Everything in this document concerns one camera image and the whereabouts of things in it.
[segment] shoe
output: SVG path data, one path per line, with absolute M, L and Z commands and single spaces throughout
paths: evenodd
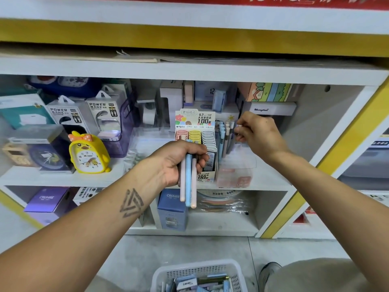
M 264 292 L 265 291 L 265 286 L 266 283 L 269 279 L 269 277 L 276 273 L 282 266 L 280 266 L 276 262 L 269 262 L 267 265 L 265 265 L 258 277 L 258 290 L 259 292 Z

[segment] tattoo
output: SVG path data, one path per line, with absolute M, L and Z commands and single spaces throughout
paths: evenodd
M 141 214 L 144 203 L 138 192 L 133 188 L 132 191 L 127 190 L 123 205 L 120 207 L 120 212 L 124 212 L 123 218 L 134 214 Z

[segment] white basket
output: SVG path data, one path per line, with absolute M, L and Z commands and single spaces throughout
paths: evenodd
M 150 292 L 161 292 L 162 282 L 195 274 L 197 277 L 226 273 L 231 278 L 233 292 L 247 292 L 246 282 L 240 265 L 233 259 L 210 260 L 162 266 L 155 271 Z

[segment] bow on clock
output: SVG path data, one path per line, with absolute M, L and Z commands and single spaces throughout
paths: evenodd
M 71 142 L 77 141 L 77 140 L 92 141 L 92 135 L 91 134 L 80 134 L 76 131 L 72 131 L 72 133 L 69 134 L 69 139 L 71 140 Z

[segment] gray floor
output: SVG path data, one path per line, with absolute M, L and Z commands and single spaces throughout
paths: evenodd
M 27 222 L 0 204 L 0 252 L 34 231 Z M 149 291 L 153 273 L 160 266 L 232 258 L 240 264 L 251 292 L 258 291 L 256 278 L 267 262 L 287 265 L 318 257 L 348 258 L 338 242 L 328 240 L 126 235 L 98 275 L 126 291 Z

